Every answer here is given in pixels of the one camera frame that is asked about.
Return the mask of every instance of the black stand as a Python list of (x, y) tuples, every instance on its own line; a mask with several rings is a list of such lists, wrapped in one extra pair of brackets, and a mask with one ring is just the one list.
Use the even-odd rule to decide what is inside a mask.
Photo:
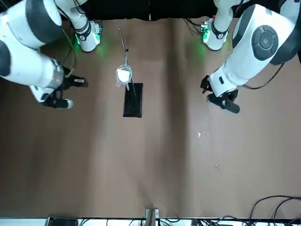
[(124, 96), (123, 117), (142, 117), (142, 90), (143, 83), (128, 84)]

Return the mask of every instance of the green led light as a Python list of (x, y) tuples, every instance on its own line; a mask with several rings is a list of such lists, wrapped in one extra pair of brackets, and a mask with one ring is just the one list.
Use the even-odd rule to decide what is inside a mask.
[(203, 43), (207, 43), (208, 42), (209, 35), (210, 35), (210, 31), (207, 31), (206, 33), (204, 33), (204, 35), (203, 35)]
[(79, 45), (80, 45), (80, 43), (79, 43), (79, 39), (78, 39), (77, 35), (75, 35), (75, 37), (76, 37), (76, 40), (77, 40), (77, 44), (79, 44)]

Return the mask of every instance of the table surface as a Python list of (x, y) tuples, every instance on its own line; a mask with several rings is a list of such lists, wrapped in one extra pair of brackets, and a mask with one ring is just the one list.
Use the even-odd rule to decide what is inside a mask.
[[(297, 57), (265, 88), (241, 89), (234, 115), (209, 105), (199, 88), (231, 54), (231, 35), (210, 51), (181, 19), (103, 24), (96, 50), (76, 47), (75, 74), (89, 88), (65, 92), (71, 110), (44, 108), (28, 87), (1, 80), (0, 216), (141, 218), (154, 206), (162, 217), (247, 217), (262, 197), (301, 195)], [(122, 117), (119, 26), (133, 80), (143, 83), (141, 119)], [(43, 51), (63, 59), (69, 48), (62, 37)], [(268, 65), (250, 85), (277, 68)], [(279, 201), (263, 202), (255, 217), (270, 217)], [(296, 205), (279, 217), (294, 218)]]

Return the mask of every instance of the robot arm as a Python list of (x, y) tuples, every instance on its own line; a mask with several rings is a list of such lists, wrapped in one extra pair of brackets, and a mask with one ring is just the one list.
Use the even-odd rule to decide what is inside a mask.
[(212, 50), (219, 50), (226, 41), (228, 29), (233, 19), (232, 7), (248, 2), (249, 0), (214, 0), (217, 7), (215, 18), (206, 22), (208, 25), (208, 34), (203, 42)]
[(84, 11), (79, 7), (87, 0), (55, 0), (59, 12), (70, 19), (75, 29), (79, 45), (85, 52), (91, 52), (100, 44), (103, 27), (94, 21), (89, 21)]
[[(300, 9), (300, 2), (287, 0)], [(295, 56), (301, 46), (296, 19), (284, 17), (260, 5), (250, 6), (233, 32), (233, 53), (213, 74), (206, 76), (201, 88), (211, 91), (208, 100), (234, 113), (238, 87), (256, 76), (268, 63), (282, 64)]]
[(53, 0), (23, 0), (0, 15), (0, 76), (29, 86), (38, 102), (70, 108), (72, 101), (56, 96), (70, 86), (87, 86), (39, 47), (60, 38), (61, 17)]

